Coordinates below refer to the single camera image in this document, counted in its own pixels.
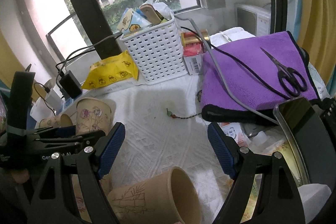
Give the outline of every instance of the yellow curtain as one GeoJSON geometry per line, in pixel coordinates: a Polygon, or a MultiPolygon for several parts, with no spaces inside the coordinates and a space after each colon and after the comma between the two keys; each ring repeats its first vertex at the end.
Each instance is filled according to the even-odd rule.
{"type": "MultiPolygon", "coordinates": [[[[11,87],[14,73],[16,71],[24,71],[25,68],[18,61],[11,48],[7,44],[2,32],[0,31],[0,80],[8,87],[11,87]]],[[[39,85],[36,85],[38,92],[45,97],[46,92],[39,85]]],[[[33,87],[32,98],[34,101],[38,99],[39,95],[33,87]]]]}
{"type": "Polygon", "coordinates": [[[336,0],[302,0],[297,43],[327,83],[336,64],[336,0]]]}

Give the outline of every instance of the overturned paper cup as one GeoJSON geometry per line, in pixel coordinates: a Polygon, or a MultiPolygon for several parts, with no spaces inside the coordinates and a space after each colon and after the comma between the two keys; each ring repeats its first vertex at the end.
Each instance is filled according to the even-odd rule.
{"type": "Polygon", "coordinates": [[[108,201],[121,224],[200,224],[201,205],[188,175],[179,167],[113,189],[108,201]]]}
{"type": "Polygon", "coordinates": [[[41,120],[39,123],[39,128],[44,127],[70,127],[73,126],[70,117],[66,114],[56,115],[51,118],[46,118],[41,120]]]}
{"type": "Polygon", "coordinates": [[[89,131],[110,132],[110,106],[96,98],[83,98],[77,103],[76,135],[89,131]]]}

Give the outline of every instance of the purple cloth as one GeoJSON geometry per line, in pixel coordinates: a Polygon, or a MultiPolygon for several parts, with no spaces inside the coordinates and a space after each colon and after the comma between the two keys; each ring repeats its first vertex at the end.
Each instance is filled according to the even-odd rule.
{"type": "MultiPolygon", "coordinates": [[[[319,98],[315,87],[313,87],[313,81],[308,75],[308,68],[303,63],[300,49],[290,33],[279,32],[264,37],[241,39],[221,45],[218,48],[244,62],[271,87],[291,98],[279,83],[276,65],[260,47],[273,55],[283,65],[297,70],[305,78],[308,89],[301,92],[301,96],[308,100],[319,98]]],[[[273,109],[277,103],[285,101],[281,96],[268,90],[248,70],[233,59],[216,50],[212,50],[212,52],[221,67],[231,92],[241,102],[253,109],[264,110],[273,109]]],[[[227,94],[208,52],[204,54],[203,60],[202,107],[211,104],[224,109],[246,111],[227,94]]]]}

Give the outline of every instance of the air conditioner unit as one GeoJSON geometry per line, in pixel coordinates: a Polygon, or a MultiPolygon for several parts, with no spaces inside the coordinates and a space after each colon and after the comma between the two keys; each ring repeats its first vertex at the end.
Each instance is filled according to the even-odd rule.
{"type": "Polygon", "coordinates": [[[271,25],[271,12],[258,6],[236,4],[237,26],[245,31],[261,37],[269,34],[271,25]]]}

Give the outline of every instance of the purple towel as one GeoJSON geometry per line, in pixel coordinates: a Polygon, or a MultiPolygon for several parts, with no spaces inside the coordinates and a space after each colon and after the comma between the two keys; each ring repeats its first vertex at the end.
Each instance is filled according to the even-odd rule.
{"type": "MultiPolygon", "coordinates": [[[[305,78],[308,89],[305,92],[301,92],[301,96],[306,97],[308,100],[319,98],[308,67],[303,62],[302,52],[289,32],[241,39],[221,45],[219,49],[240,59],[274,89],[291,97],[279,83],[276,65],[266,56],[260,47],[273,55],[283,65],[297,70],[305,78]]],[[[272,111],[270,112],[269,110],[272,110],[277,103],[285,101],[281,96],[268,90],[248,70],[236,63],[236,61],[216,50],[212,50],[212,52],[221,67],[231,92],[241,102],[256,110],[268,110],[268,113],[271,114],[272,111]]],[[[206,109],[206,111],[202,110],[203,118],[216,122],[255,122],[253,119],[246,120],[242,118],[242,114],[246,116],[253,113],[246,111],[245,108],[238,105],[229,97],[209,53],[204,55],[203,60],[204,81],[201,104],[206,109]]]]}

